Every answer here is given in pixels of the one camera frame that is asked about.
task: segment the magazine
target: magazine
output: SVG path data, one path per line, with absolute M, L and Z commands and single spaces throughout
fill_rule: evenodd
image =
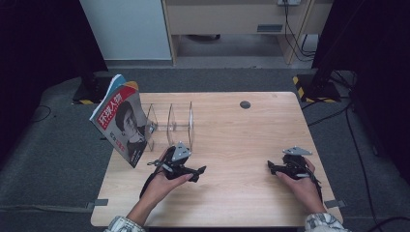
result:
M 147 118 L 142 110 L 136 82 L 127 81 L 120 74 L 115 75 L 90 121 L 115 150 L 132 167 L 136 167 L 147 146 Z

